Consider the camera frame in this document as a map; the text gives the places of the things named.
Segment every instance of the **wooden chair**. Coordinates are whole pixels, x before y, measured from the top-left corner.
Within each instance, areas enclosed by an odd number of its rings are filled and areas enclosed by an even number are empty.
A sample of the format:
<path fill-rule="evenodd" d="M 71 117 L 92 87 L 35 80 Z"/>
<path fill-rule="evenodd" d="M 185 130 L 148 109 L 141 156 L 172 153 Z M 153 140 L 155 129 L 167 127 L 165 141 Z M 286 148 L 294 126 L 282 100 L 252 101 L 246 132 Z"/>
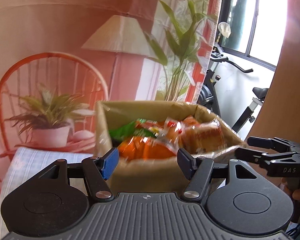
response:
<path fill-rule="evenodd" d="M 37 84 L 44 84 L 57 94 L 81 94 L 82 101 L 95 109 L 95 102 L 108 100 L 108 88 L 100 72 L 89 62 L 63 52 L 45 52 L 26 57 L 15 63 L 0 80 L 0 129 L 5 153 L 0 157 L 13 158 L 16 146 L 31 147 L 31 132 L 19 135 L 20 128 L 12 127 L 6 119 L 21 114 L 20 96 L 39 97 Z M 95 117 L 86 117 L 77 123 L 75 130 L 95 131 Z M 70 145 L 71 152 L 80 152 L 93 147 L 94 142 L 79 142 Z"/>

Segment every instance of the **floor lamp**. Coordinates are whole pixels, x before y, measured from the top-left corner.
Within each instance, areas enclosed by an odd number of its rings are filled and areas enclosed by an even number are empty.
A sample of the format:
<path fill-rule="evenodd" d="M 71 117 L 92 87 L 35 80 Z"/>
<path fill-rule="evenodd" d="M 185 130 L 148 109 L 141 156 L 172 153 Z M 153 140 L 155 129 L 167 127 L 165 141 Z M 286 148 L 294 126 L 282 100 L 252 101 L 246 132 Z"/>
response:
<path fill-rule="evenodd" d="M 115 52 L 115 60 L 110 77 L 109 98 L 111 98 L 113 91 L 119 53 L 155 57 L 137 19 L 120 15 L 113 15 L 108 19 L 83 44 L 82 49 Z"/>

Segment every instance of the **exercise bike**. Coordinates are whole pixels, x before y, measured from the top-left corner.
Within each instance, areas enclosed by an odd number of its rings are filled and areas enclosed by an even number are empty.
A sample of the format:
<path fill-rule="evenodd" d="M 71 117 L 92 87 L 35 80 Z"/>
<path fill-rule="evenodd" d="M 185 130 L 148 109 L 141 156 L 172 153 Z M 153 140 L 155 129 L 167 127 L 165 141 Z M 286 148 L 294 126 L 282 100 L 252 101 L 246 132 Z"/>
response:
<path fill-rule="evenodd" d="M 197 104 L 202 105 L 210 109 L 212 112 L 217 114 L 218 116 L 221 116 L 220 114 L 220 108 L 218 104 L 218 99 L 216 95 L 216 90 L 214 88 L 217 81 L 221 79 L 219 75 L 215 75 L 216 69 L 220 62 L 227 62 L 237 69 L 239 69 L 243 73 L 251 73 L 253 72 L 253 69 L 247 69 L 244 70 L 242 67 L 234 63 L 233 61 L 229 60 L 228 57 L 224 56 L 222 54 L 222 48 L 219 47 L 217 44 L 214 47 L 214 50 L 211 53 L 210 56 L 210 62 L 208 66 L 208 71 L 206 73 L 206 77 L 204 79 L 202 89 L 199 94 L 199 98 L 197 101 Z M 266 94 L 268 92 L 268 88 L 257 88 L 254 87 L 252 89 L 254 94 L 256 95 L 256 98 L 252 99 L 252 103 L 245 109 L 245 111 L 242 113 L 242 115 L 239 117 L 239 119 L 236 121 L 236 123 L 233 125 L 232 129 L 235 132 L 238 132 L 245 123 L 249 120 L 251 123 L 254 122 L 255 117 L 252 115 L 254 110 L 257 108 L 258 105 L 262 106 Z"/>

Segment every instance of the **blue plaid cloth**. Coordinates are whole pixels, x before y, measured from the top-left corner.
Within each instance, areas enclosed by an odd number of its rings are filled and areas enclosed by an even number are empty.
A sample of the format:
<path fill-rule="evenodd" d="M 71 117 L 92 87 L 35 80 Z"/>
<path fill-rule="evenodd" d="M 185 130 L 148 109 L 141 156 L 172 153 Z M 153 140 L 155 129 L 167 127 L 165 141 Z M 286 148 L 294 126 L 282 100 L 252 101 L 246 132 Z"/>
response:
<path fill-rule="evenodd" d="M 26 180 L 36 173 L 53 163 L 57 159 L 66 159 L 68 163 L 80 163 L 83 159 L 92 156 L 92 154 L 83 153 L 63 153 L 39 151 L 21 147 L 17 150 L 11 165 L 2 181 L 0 193 L 0 209 L 3 199 Z M 8 230 L 0 214 L 0 239 L 2 239 Z"/>

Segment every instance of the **human hand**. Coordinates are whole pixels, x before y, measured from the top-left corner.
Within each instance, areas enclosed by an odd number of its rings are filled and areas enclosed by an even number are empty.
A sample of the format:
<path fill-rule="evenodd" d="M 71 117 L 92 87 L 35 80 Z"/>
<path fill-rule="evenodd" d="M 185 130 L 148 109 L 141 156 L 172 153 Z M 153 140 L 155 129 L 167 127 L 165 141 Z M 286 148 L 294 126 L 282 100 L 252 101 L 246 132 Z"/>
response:
<path fill-rule="evenodd" d="M 287 179 L 286 178 L 282 178 L 281 184 L 280 184 L 280 189 L 282 189 L 285 193 L 287 193 L 293 199 L 300 201 L 300 188 L 298 188 L 297 190 L 292 192 L 290 189 L 287 188 Z"/>

